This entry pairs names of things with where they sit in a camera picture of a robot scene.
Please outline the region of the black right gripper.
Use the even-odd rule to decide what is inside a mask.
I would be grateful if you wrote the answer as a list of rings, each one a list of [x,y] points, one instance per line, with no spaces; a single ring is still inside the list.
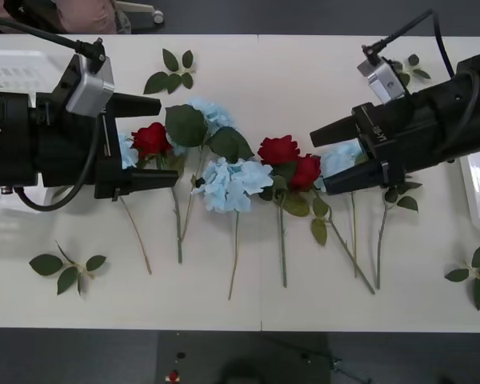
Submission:
[[[474,113],[477,76],[460,74],[386,105],[353,108],[352,115],[310,132],[315,148],[358,139],[369,160],[324,178],[328,194],[403,182],[438,163],[446,144]]]

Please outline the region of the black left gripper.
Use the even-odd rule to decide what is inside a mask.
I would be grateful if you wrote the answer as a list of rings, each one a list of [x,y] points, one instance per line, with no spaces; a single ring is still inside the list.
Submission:
[[[55,111],[48,93],[36,94],[38,144],[35,165],[45,186],[72,186],[78,180],[98,128],[98,148],[85,177],[96,199],[117,199],[133,192],[174,187],[176,170],[122,168],[116,118],[158,116],[159,99],[114,93],[96,118]]]

